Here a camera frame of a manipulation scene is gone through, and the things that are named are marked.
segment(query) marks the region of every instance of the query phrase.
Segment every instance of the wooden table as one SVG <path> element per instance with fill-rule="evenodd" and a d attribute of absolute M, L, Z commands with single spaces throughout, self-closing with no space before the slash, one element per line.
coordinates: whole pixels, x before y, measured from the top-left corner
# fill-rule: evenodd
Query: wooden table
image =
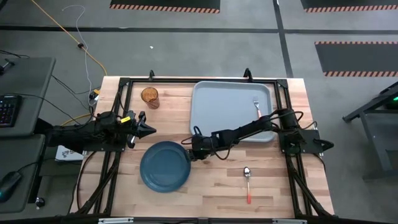
<path fill-rule="evenodd" d="M 104 77 L 96 113 L 111 109 L 120 77 Z M 303 111 L 301 126 L 312 122 L 304 80 L 287 79 L 295 111 Z M 141 100 L 141 91 L 152 86 L 159 92 L 160 107 L 149 109 Z M 178 191 L 162 194 L 146 187 L 139 175 L 142 155 L 159 141 L 175 141 L 191 136 L 189 130 L 191 97 L 194 83 L 135 83 L 130 110 L 145 111 L 146 123 L 157 129 L 155 134 L 136 141 L 134 149 L 122 153 L 113 201 L 113 217 L 212 217 L 212 218 L 293 218 L 293 206 L 284 156 L 277 137 L 272 142 L 241 142 L 225 161 L 216 156 L 192 162 L 191 174 Z M 80 204 L 93 193 L 100 179 L 104 153 L 88 162 L 81 178 Z M 333 213 L 322 163 L 311 154 L 303 154 L 307 184 L 326 211 Z M 252 170 L 250 179 L 252 204 L 246 203 L 246 180 L 243 167 Z M 102 206 L 106 204 L 105 191 Z M 301 191 L 298 190 L 303 212 Z M 76 210 L 76 199 L 71 212 Z"/>

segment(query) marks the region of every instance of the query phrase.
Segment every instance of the plastic tray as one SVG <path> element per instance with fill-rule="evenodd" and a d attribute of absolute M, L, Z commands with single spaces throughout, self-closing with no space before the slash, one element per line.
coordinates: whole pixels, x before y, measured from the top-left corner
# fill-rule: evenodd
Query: plastic tray
<path fill-rule="evenodd" d="M 213 131 L 236 129 L 257 120 L 253 98 L 259 99 L 262 115 L 273 112 L 269 89 L 258 83 L 198 82 L 193 87 L 190 130 L 198 126 L 204 136 Z M 243 139 L 269 142 L 275 133 L 268 131 Z"/>

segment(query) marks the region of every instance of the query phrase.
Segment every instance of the desk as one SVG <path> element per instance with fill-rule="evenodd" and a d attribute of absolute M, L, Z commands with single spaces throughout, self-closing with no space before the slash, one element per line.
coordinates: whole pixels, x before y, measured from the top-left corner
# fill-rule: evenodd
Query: desk
<path fill-rule="evenodd" d="M 0 76 L 0 95 L 20 93 L 44 98 L 54 69 L 54 58 L 14 58 L 14 66 Z M 30 136 L 33 134 L 43 100 L 22 96 L 15 126 L 0 128 L 0 137 Z"/>
<path fill-rule="evenodd" d="M 119 78 L 104 77 L 96 113 L 111 109 Z M 306 126 L 312 122 L 312 115 L 304 80 L 288 79 L 288 83 L 293 109 L 304 112 L 300 124 Z M 157 110 L 149 109 L 141 100 L 140 93 L 148 86 L 159 92 L 160 107 Z M 193 86 L 194 83 L 134 84 L 130 110 L 136 113 L 145 111 L 146 123 L 156 128 L 157 132 L 138 140 L 134 149 L 127 149 L 122 153 L 112 216 L 293 218 L 286 163 L 280 153 L 277 138 L 267 144 L 241 142 L 232 148 L 225 161 L 213 156 L 204 161 L 193 162 L 187 182 L 177 192 L 157 193 L 143 184 L 139 175 L 139 164 L 146 149 L 159 141 L 179 143 L 191 136 L 189 122 Z M 98 185 L 103 157 L 104 153 L 97 153 L 86 166 L 80 185 L 81 205 Z M 310 154 L 303 154 L 302 157 L 310 190 L 324 208 L 333 213 L 322 163 Z M 251 205 L 246 203 L 246 181 L 243 177 L 245 166 L 252 170 Z M 305 211 L 302 194 L 300 191 L 298 194 L 300 208 Z M 105 204 L 106 197 L 103 198 L 102 206 Z M 71 212 L 74 211 L 76 199 L 71 209 Z"/>
<path fill-rule="evenodd" d="M 35 134 L 25 138 L 7 138 L 0 141 L 0 178 L 8 172 L 37 162 L 43 150 L 45 136 Z M 26 206 L 32 188 L 37 164 L 21 170 L 22 179 L 7 202 L 0 203 L 0 213 L 21 212 Z"/>

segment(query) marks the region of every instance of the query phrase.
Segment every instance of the gray floor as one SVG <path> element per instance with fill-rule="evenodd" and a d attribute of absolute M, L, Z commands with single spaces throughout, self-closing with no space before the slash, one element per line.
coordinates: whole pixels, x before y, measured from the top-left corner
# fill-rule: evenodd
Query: gray floor
<path fill-rule="evenodd" d="M 74 26 L 82 4 L 86 14 L 81 26 L 240 28 L 276 29 L 272 0 L 221 0 L 221 13 L 184 14 L 110 10 L 109 0 L 38 1 L 66 26 Z M 279 0 L 285 29 L 398 30 L 398 11 L 330 12 L 308 14 L 299 0 Z M 30 1 L 9 1 L 0 12 L 0 25 L 52 26 Z M 181 33 L 181 32 L 85 32 L 90 52 L 104 63 L 110 75 L 157 75 L 239 77 L 246 67 L 256 77 L 286 77 L 278 34 Z M 362 124 L 345 124 L 341 117 L 370 100 L 397 78 L 327 78 L 322 74 L 314 41 L 397 40 L 396 35 L 286 35 L 295 78 L 304 78 L 313 117 L 322 138 L 335 147 L 325 153 L 326 174 L 335 213 L 341 217 L 381 222 L 398 222 L 398 181 L 363 182 L 362 176 L 379 168 L 369 147 Z M 31 57 L 57 58 L 54 75 L 75 91 L 88 89 L 84 55 L 63 32 L 0 30 L 0 49 Z M 101 84 L 103 72 L 89 61 L 94 86 Z M 77 116 L 85 109 L 51 81 L 46 99 Z M 66 119 L 44 104 L 40 116 L 52 124 Z M 0 215 L 0 219 L 66 214 L 75 176 L 46 177 L 40 190 L 47 206 L 28 206 L 20 214 Z"/>

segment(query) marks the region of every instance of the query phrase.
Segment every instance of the spoon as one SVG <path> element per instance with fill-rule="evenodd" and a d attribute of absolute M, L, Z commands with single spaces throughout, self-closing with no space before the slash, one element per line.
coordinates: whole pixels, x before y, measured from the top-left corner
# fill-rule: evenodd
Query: spoon
<path fill-rule="evenodd" d="M 245 167 L 243 169 L 243 174 L 246 177 L 246 182 L 248 183 L 248 204 L 250 204 L 251 203 L 250 186 L 249 186 L 249 177 L 251 176 L 250 169 L 248 167 Z"/>

